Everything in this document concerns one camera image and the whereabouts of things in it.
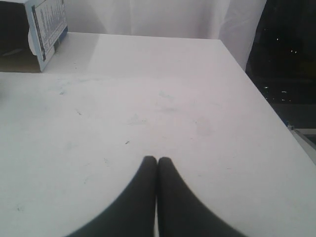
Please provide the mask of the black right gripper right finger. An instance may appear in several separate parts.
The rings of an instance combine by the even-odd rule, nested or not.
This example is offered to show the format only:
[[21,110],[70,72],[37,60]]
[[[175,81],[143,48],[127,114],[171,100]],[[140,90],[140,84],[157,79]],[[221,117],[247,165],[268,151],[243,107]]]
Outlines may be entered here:
[[190,190],[170,158],[158,161],[158,231],[161,237],[242,237]]

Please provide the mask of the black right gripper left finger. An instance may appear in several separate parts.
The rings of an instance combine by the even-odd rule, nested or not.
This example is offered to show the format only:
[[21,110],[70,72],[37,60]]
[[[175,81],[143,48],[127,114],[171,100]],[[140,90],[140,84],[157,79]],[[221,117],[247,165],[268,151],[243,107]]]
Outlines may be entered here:
[[153,237],[157,160],[143,158],[139,169],[114,202],[71,237]]

